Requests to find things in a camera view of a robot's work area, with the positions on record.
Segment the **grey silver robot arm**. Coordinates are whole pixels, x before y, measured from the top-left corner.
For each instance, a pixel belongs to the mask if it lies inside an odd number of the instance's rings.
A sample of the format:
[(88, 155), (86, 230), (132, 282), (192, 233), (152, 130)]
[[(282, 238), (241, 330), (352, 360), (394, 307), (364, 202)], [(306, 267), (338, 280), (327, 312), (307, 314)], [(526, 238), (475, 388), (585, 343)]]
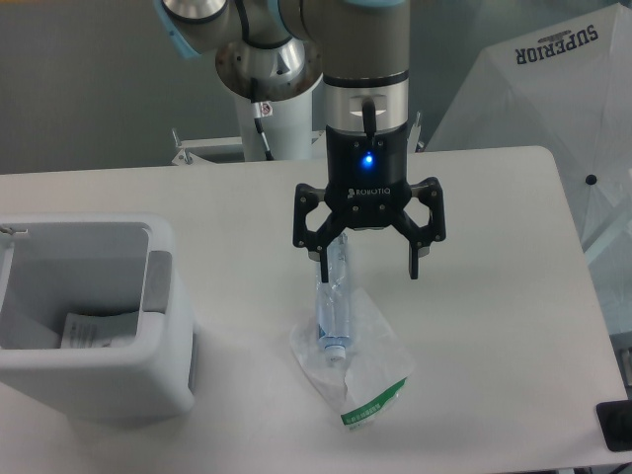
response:
[(295, 189), (293, 244), (321, 267), (345, 230), (395, 228), (409, 273), (445, 237), (436, 178), (407, 180), (410, 13), (407, 1), (159, 1), (185, 56), (216, 52), (230, 87), (253, 103), (325, 87), (328, 183)]

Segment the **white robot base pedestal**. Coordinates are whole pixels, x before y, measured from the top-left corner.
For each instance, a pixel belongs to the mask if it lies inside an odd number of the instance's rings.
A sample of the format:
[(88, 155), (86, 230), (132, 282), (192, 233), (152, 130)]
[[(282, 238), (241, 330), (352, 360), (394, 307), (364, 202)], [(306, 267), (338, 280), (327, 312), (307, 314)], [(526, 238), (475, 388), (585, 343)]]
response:
[(312, 157), (312, 97), (320, 79), (305, 92), (282, 101), (250, 99), (231, 92), (246, 162), (307, 160)]

